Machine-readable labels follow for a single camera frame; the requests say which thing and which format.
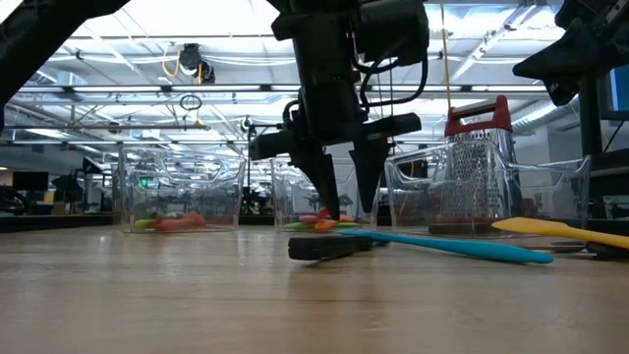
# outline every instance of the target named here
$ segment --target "spatula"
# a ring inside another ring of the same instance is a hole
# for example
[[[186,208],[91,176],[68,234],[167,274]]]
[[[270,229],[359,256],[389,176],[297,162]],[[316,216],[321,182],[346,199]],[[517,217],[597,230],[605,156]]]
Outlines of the spatula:
[[[549,264],[552,262],[552,256],[550,255],[492,242],[406,237],[402,235],[366,230],[336,230],[335,232],[346,236],[368,236],[374,241],[379,242],[394,242],[422,246],[490,261],[520,264]]]
[[[496,221],[493,227],[512,232],[537,234],[551,237],[567,237],[575,240],[598,242],[610,246],[629,249],[629,237],[588,231],[570,227],[562,222],[513,217]]]

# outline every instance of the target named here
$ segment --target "blue spatula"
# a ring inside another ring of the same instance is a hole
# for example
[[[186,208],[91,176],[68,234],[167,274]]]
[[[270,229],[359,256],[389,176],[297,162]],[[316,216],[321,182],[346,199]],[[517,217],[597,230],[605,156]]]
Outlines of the blue spatula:
[[[492,242],[407,237],[365,230],[337,230],[336,232],[345,236],[368,236],[374,241],[379,242],[394,242],[428,247],[490,261],[520,264],[549,264],[553,261],[552,256],[541,252],[525,250],[515,246],[502,245]]]

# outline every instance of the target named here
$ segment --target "black frame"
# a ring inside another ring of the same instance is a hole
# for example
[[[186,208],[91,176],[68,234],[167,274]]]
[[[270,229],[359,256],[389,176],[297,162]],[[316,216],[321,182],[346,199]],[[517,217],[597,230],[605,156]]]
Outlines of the black frame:
[[[600,79],[594,74],[585,75],[580,84],[581,148],[583,156],[592,159],[588,229],[629,236],[629,221],[607,219],[602,200],[629,196],[629,148],[604,152],[602,146],[601,120],[629,120],[629,112],[609,108],[609,85],[609,76]]]

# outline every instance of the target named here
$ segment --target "green object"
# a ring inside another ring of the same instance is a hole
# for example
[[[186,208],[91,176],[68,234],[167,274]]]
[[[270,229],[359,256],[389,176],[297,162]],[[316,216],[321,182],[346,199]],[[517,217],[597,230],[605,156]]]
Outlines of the green object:
[[[339,222],[334,228],[352,228],[359,226],[361,226],[361,224],[359,224],[358,222]]]
[[[154,221],[155,220],[151,220],[151,219],[138,220],[134,223],[134,228],[139,228],[139,229],[152,228]]]
[[[293,222],[293,223],[284,225],[284,228],[295,230],[295,231],[307,231],[307,230],[314,230],[315,225],[308,224],[306,222]]]

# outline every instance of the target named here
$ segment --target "orange object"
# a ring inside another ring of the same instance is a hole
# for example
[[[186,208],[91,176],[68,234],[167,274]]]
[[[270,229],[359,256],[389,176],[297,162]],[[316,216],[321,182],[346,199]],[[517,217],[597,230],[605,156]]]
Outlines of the orange object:
[[[299,217],[299,220],[304,223],[318,223],[320,221],[316,215],[302,215]]]
[[[197,227],[195,223],[190,219],[162,219],[156,220],[153,223],[155,231],[159,232],[171,232],[180,231]]]
[[[185,214],[184,215],[184,219],[190,220],[190,222],[194,226],[198,226],[198,227],[204,227],[205,226],[205,219],[203,218],[203,216],[197,214],[196,212],[189,212],[189,213]]]
[[[356,219],[354,218],[354,216],[341,214],[341,217],[340,217],[339,221],[341,221],[341,222],[354,222],[354,221],[356,221]]]
[[[317,215],[318,218],[323,219],[329,216],[330,216],[330,212],[327,210],[327,207],[324,206],[318,210],[318,215]]]
[[[316,231],[329,231],[336,227],[338,221],[336,220],[322,220],[314,225],[314,230]]]

